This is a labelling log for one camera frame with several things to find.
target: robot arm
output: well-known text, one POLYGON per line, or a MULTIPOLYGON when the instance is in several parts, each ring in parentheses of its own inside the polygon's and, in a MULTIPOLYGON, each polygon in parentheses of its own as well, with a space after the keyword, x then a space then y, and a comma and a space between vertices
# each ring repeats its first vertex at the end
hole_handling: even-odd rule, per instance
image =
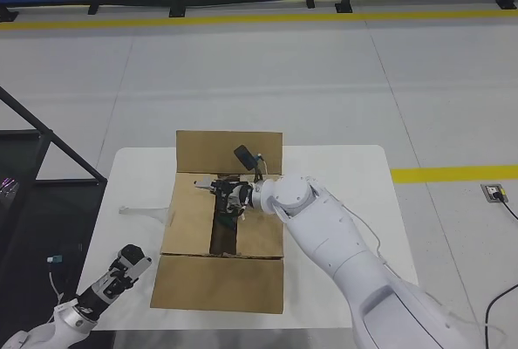
POLYGON ((17 332, 3 349, 65 349, 88 337, 100 315, 151 265, 134 245, 118 253, 108 272, 72 301, 54 308, 54 321, 29 332, 17 332))
POLYGON ((344 205, 312 178, 286 175, 238 183, 224 194, 228 211, 260 209, 286 224, 303 252, 344 294, 359 348, 474 347, 437 302, 370 252, 344 205))

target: floor outlet box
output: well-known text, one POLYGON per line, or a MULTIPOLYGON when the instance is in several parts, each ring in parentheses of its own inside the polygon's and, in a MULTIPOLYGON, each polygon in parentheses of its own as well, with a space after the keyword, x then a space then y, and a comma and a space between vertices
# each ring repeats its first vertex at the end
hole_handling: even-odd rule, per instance
POLYGON ((500 199, 494 198, 494 193, 500 192, 503 194, 503 201, 509 202, 507 195, 505 194, 505 190, 501 186, 501 184, 481 184, 482 191, 484 192, 484 196, 486 196, 487 202, 501 202, 500 199))

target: table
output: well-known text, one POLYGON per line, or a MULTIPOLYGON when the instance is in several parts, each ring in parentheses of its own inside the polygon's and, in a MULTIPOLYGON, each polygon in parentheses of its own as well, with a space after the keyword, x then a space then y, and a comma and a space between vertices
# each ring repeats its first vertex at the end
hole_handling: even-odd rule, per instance
MULTIPOLYGON (((282 315, 152 309, 154 278, 164 226, 119 208, 165 208, 176 169, 175 148, 124 148, 117 152, 78 285, 82 292, 109 267, 122 247, 140 246, 153 265, 100 318, 96 330, 206 330, 351 327, 344 297, 332 280, 284 231, 282 315)), ((285 146, 283 172, 311 175, 360 215, 381 239, 381 253, 398 274, 418 283, 385 152, 379 146, 285 146)), ((354 218, 367 244, 375 238, 354 218)))

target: yellow stripe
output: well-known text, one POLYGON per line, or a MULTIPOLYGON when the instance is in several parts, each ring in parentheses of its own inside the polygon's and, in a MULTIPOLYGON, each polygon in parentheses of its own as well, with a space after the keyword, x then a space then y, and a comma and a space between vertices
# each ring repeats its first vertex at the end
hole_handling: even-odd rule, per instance
POLYGON ((48 29, 102 29, 119 27, 150 27, 170 25, 208 25, 274 22, 356 22, 400 21, 424 19, 518 17, 518 10, 464 10, 434 12, 388 12, 388 13, 328 13, 294 15, 241 15, 218 17, 146 18, 117 20, 87 20, 67 22, 20 22, 0 23, 0 31, 48 30, 48 29))
POLYGON ((398 184, 428 181, 518 180, 518 165, 465 166, 462 168, 394 168, 392 180, 398 184))

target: concrete floor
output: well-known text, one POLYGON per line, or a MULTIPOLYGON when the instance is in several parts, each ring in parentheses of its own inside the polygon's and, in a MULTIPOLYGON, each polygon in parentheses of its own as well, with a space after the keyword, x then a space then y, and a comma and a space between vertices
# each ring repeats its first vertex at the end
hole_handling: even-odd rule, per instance
MULTIPOLYGON (((518 164, 518 18, 0 32, 0 85, 104 175, 119 149, 172 147, 177 129, 379 144, 391 168, 518 164)), ((0 105, 0 129, 25 127, 0 105)), ((53 149, 40 176, 80 175, 53 149)), ((502 184, 518 214, 518 181, 502 184)), ((483 322, 518 282, 517 222, 477 181, 395 188, 420 284, 483 322)), ((518 291, 491 322, 518 349, 518 291)), ((348 329, 123 332, 116 348, 350 343, 348 329)))

